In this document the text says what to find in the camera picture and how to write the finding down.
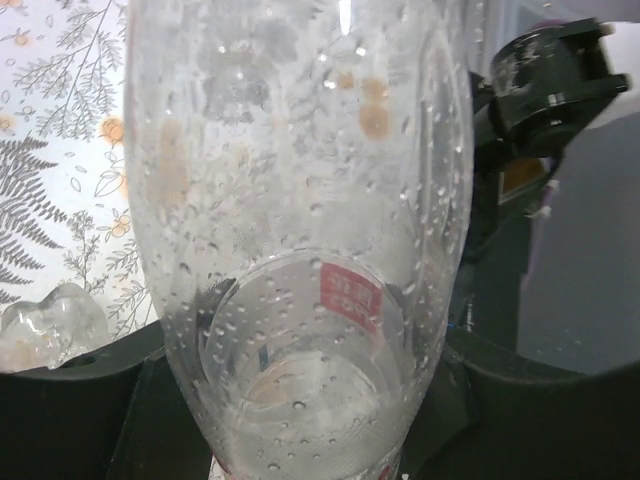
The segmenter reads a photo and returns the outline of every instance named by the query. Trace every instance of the clear plastic bottle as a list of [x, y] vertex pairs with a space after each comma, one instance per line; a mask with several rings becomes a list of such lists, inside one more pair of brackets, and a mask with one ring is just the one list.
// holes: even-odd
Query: clear plastic bottle
[[455, 0], [132, 0], [127, 175], [169, 359], [237, 480], [392, 478], [470, 210]]

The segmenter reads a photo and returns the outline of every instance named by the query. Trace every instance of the red sticker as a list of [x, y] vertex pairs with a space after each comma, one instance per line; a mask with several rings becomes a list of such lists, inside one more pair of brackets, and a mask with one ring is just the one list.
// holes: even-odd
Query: red sticker
[[382, 470], [382, 473], [380, 474], [380, 477], [378, 478], [378, 480], [389, 480], [390, 473], [391, 473], [391, 466], [387, 465], [386, 467], [384, 467], [384, 470]]
[[363, 276], [325, 263], [320, 270], [320, 301], [327, 309], [353, 320], [367, 332], [377, 332], [371, 317], [380, 311], [382, 291]]

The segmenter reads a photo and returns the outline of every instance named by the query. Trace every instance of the bottle label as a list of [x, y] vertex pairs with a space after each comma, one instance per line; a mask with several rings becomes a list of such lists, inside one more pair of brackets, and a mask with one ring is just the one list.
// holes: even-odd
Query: bottle label
[[362, 275], [325, 263], [320, 270], [320, 301], [332, 312], [353, 320], [375, 334], [375, 317], [380, 311], [382, 291]]

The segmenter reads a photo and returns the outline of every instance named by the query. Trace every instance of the transparent bottle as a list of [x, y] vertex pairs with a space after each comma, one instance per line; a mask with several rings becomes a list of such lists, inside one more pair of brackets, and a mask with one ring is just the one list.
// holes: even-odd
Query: transparent bottle
[[134, 226], [214, 455], [237, 480], [393, 478], [468, 226], [459, 3], [130, 12]]

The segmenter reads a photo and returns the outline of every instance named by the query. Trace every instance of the floral tablecloth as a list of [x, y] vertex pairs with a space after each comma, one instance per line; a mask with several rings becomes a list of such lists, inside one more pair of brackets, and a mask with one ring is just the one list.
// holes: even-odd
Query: floral tablecloth
[[73, 281], [114, 340], [157, 319], [127, 201], [126, 22], [124, 0], [0, 0], [0, 311]]

